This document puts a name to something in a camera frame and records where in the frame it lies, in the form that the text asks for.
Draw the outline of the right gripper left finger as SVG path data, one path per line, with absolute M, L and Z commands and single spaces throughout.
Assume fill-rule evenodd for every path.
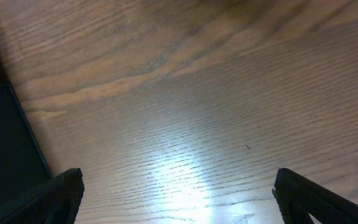
M 84 191 L 81 169 L 68 169 L 0 205 L 0 223 L 74 224 Z

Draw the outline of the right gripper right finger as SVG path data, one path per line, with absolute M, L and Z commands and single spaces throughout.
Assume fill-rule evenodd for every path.
M 358 223 L 358 205 L 287 168 L 277 172 L 272 189 L 283 221 L 313 224 Z

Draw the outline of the dark green gift box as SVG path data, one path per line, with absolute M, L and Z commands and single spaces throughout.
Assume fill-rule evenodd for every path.
M 12 86 L 0 84 L 0 205 L 51 178 Z

